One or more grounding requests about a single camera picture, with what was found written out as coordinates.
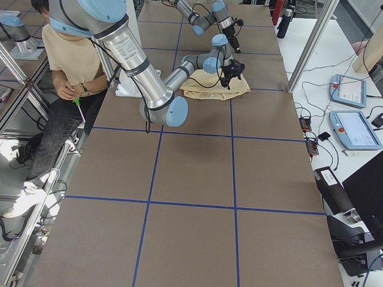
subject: hair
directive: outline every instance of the hair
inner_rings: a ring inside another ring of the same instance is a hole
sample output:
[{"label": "hair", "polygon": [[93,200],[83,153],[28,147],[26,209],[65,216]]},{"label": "hair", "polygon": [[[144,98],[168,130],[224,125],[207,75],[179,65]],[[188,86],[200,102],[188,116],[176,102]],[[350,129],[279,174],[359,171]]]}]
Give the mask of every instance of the hair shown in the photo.
[{"label": "hair", "polygon": [[31,0],[32,7],[40,14],[49,12],[49,1],[48,0]]}]

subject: black pants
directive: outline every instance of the black pants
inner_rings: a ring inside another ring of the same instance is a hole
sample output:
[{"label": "black pants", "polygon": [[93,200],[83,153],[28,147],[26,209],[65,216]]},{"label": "black pants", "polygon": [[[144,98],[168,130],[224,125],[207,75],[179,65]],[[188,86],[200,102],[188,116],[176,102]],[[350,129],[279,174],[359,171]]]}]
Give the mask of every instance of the black pants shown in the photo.
[{"label": "black pants", "polygon": [[[95,123],[106,93],[107,90],[104,90],[99,94],[80,99],[80,108],[86,120],[84,126],[86,135],[89,135]],[[61,147],[82,122],[80,111],[71,100],[58,98],[50,105],[48,122],[44,128],[41,143],[32,159],[26,181],[31,181],[38,188],[42,188],[45,182],[42,182],[40,177],[51,171]]]}]

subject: computer monitor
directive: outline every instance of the computer monitor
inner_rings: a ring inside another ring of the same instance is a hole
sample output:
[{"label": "computer monitor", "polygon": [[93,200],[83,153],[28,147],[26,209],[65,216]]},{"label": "computer monitor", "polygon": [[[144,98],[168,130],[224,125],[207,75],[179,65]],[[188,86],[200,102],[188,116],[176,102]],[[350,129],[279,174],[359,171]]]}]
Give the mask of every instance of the computer monitor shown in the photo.
[{"label": "computer monitor", "polygon": [[383,241],[383,152],[344,180],[343,186],[371,235]]}]

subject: beige towel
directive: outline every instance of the beige towel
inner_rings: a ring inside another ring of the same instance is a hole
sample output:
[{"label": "beige towel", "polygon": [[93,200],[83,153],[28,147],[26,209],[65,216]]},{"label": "beige towel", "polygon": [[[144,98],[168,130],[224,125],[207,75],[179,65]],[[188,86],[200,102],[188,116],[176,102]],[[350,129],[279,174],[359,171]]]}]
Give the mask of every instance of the beige towel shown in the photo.
[{"label": "beige towel", "polygon": [[[193,75],[191,75],[191,78],[196,79],[204,86],[210,87],[217,82],[218,75],[217,73],[206,73],[204,70],[196,70]],[[221,83],[218,82],[213,88],[204,88],[196,81],[189,79],[180,89],[184,90],[185,97],[199,100],[227,100],[250,91],[249,85],[243,75],[241,75],[241,80],[233,78],[229,86],[230,90],[222,87]]]}]

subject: person's hand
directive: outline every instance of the person's hand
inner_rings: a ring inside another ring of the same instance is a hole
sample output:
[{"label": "person's hand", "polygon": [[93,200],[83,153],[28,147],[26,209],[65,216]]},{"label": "person's hand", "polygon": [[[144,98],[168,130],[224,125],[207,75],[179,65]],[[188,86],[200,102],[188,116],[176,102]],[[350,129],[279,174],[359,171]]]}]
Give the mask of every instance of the person's hand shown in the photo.
[{"label": "person's hand", "polygon": [[56,88],[57,94],[64,100],[74,100],[78,95],[75,92],[75,89],[68,81],[60,80],[57,81],[54,85]]}]

